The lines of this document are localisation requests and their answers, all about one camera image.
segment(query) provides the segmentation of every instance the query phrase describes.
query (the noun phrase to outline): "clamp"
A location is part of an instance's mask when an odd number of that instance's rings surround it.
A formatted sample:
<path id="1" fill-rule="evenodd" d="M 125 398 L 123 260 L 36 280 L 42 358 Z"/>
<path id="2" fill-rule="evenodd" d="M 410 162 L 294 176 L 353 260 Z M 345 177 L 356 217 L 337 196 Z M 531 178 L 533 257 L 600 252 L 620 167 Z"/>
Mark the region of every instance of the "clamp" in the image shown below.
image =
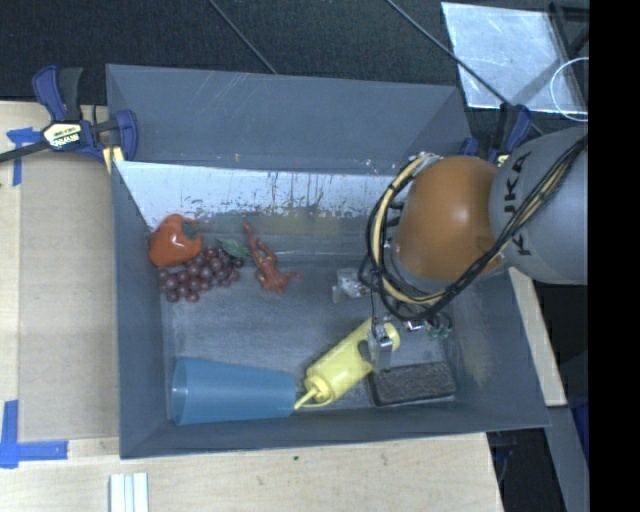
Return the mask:
<path id="1" fill-rule="evenodd" d="M 51 65 L 33 77 L 33 90 L 38 103 L 51 117 L 51 123 L 40 132 L 40 141 L 0 154 L 0 163 L 14 160 L 45 149 L 57 153 L 78 153 L 106 164 L 105 146 L 99 134 L 118 130 L 119 146 L 126 160 L 131 160 L 138 147 L 136 117 L 130 110 L 115 113 L 115 119 L 91 124 L 82 119 L 78 104 L 78 82 L 82 68 Z"/>
<path id="2" fill-rule="evenodd" d="M 458 151 L 460 155 L 480 156 L 489 162 L 501 163 L 503 155 L 509 155 L 522 144 L 533 126 L 531 111 L 524 105 L 500 105 L 498 127 L 492 140 L 480 148 L 478 139 L 467 137 Z"/>

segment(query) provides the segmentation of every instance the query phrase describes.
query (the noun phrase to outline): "red toy figure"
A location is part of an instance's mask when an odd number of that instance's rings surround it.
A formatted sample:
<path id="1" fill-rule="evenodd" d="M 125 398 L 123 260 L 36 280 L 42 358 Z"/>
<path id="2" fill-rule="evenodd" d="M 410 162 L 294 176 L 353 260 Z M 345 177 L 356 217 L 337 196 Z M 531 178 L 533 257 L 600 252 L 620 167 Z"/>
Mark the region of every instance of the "red toy figure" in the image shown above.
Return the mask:
<path id="1" fill-rule="evenodd" d="M 251 256 L 258 267 L 258 270 L 256 270 L 256 277 L 265 290 L 275 290 L 278 293 L 284 293 L 284 288 L 289 283 L 289 279 L 292 277 L 302 279 L 302 274 L 299 274 L 298 272 L 281 274 L 276 268 L 278 257 L 262 240 L 259 238 L 253 238 L 253 232 L 251 231 L 251 226 L 248 222 L 243 222 L 242 227 L 247 232 Z"/>

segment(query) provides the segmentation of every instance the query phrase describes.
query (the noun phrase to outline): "blue tape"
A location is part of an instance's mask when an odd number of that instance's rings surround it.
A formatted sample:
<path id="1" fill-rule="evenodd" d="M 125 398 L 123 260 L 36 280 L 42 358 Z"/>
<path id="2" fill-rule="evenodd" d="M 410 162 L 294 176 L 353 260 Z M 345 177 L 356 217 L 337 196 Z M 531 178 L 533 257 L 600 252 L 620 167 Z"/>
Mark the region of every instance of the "blue tape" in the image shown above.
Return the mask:
<path id="1" fill-rule="evenodd" d="M 18 130 L 9 130 L 7 137 L 16 146 L 16 149 L 20 149 L 25 144 L 31 144 L 34 142 L 40 142 L 42 134 L 33 128 L 20 128 Z M 20 185 L 22 183 L 22 158 L 16 158 L 13 162 L 13 186 Z"/>
<path id="2" fill-rule="evenodd" d="M 18 401 L 4 404 L 2 436 L 0 436 L 0 468 L 15 469 L 22 461 L 65 460 L 68 441 L 18 443 Z"/>

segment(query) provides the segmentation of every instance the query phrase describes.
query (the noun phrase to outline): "clamp label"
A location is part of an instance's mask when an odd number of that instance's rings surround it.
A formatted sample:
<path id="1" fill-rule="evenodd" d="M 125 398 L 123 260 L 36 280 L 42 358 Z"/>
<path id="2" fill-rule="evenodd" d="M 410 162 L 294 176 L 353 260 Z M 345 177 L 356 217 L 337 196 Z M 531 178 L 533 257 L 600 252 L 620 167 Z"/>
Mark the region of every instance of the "clamp label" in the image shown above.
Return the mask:
<path id="1" fill-rule="evenodd" d="M 53 148 L 63 148 L 69 144 L 79 143 L 82 127 L 79 124 L 52 124 L 42 133 Z"/>

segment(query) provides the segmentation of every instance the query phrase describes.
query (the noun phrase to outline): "white cable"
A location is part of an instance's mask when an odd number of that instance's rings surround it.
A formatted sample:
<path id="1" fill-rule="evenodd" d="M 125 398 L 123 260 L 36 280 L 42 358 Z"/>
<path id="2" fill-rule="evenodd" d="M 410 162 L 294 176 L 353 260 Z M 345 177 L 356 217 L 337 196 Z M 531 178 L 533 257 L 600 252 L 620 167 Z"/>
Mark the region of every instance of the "white cable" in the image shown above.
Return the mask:
<path id="1" fill-rule="evenodd" d="M 589 117 L 586 118 L 580 118 L 580 117 L 573 117 L 570 116 L 569 114 L 567 114 L 564 110 L 562 110 L 560 108 L 560 105 L 558 105 L 558 101 L 556 100 L 556 95 L 553 92 L 553 82 L 555 81 L 556 77 L 558 76 L 558 74 L 567 66 L 571 66 L 572 64 L 575 64 L 576 62 L 580 62 L 583 60 L 589 60 L 589 57 L 578 57 L 576 59 L 572 59 L 569 60 L 567 62 L 565 62 L 562 66 L 560 66 L 558 69 L 556 69 L 556 72 L 553 74 L 553 76 L 551 77 L 551 82 L 549 82 L 549 92 L 551 92 L 551 99 L 553 100 L 553 104 L 555 105 L 556 109 L 558 110 L 558 112 L 565 118 L 567 119 L 571 119 L 571 121 L 576 121 L 578 123 L 588 123 L 589 122 Z"/>

